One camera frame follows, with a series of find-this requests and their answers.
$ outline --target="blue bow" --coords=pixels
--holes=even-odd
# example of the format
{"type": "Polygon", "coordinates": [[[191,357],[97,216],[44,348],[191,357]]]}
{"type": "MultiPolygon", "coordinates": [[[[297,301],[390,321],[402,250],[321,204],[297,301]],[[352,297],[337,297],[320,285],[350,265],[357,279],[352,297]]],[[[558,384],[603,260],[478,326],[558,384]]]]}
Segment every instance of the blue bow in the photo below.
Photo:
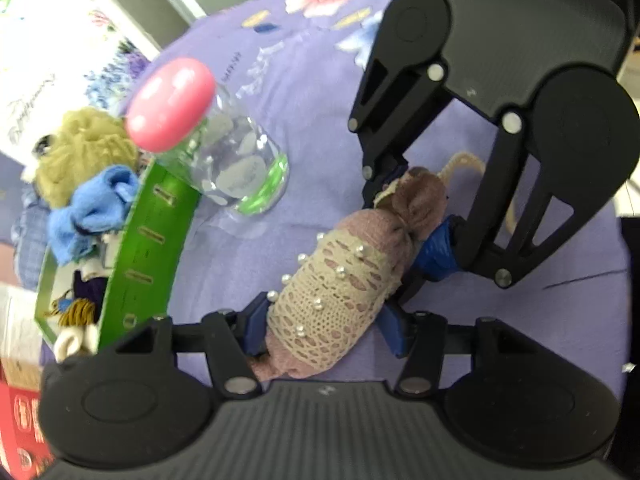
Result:
{"type": "Polygon", "coordinates": [[[130,168],[110,166],[79,186],[68,207],[51,211],[49,243],[58,264],[90,253],[93,236],[122,229],[138,187],[130,168]]]}

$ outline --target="blue flower print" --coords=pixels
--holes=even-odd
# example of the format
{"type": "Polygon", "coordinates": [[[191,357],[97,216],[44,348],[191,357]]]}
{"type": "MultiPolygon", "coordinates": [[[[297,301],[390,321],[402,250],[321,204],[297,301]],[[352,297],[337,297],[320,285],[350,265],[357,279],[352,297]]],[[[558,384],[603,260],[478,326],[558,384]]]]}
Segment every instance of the blue flower print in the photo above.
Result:
{"type": "Polygon", "coordinates": [[[364,70],[371,55],[373,42],[376,39],[381,21],[382,11],[379,10],[373,16],[362,20],[362,26],[339,43],[336,43],[335,47],[343,52],[355,52],[356,65],[364,70]]]}

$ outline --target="jar label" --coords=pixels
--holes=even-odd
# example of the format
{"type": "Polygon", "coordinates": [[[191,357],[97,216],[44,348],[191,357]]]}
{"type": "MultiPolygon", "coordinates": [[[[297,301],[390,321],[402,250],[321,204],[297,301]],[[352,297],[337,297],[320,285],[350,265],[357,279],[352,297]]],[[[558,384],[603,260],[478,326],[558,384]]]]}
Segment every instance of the jar label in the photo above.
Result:
{"type": "Polygon", "coordinates": [[[245,157],[223,170],[216,179],[216,187],[233,198],[251,196],[260,189],[267,177],[267,165],[258,155],[245,157]]]}

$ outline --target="stuffed toy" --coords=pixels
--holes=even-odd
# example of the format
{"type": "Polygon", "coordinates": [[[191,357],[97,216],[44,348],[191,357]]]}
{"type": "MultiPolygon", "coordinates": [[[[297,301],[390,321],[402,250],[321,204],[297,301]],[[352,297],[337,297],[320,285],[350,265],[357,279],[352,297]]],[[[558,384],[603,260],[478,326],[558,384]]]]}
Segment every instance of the stuffed toy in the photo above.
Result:
{"type": "Polygon", "coordinates": [[[138,149],[122,120],[95,108],[68,112],[36,170],[36,186],[52,209],[66,207],[74,191],[105,168],[136,171],[138,149]]]}
{"type": "Polygon", "coordinates": [[[268,353],[250,359],[257,378],[303,379],[333,367],[396,291],[446,204],[443,181],[412,168],[376,197],[374,209],[319,234],[314,253],[300,254],[298,272],[268,295],[268,353]]]}

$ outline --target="pink lid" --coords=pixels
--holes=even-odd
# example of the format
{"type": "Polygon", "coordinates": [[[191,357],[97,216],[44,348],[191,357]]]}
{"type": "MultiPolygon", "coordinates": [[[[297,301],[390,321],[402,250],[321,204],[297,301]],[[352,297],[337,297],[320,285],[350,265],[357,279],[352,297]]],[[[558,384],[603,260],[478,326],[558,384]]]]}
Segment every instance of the pink lid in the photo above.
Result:
{"type": "Polygon", "coordinates": [[[174,59],[156,70],[133,98],[127,133],[143,150],[166,152],[198,125],[215,92],[216,80],[206,65],[174,59]]]}

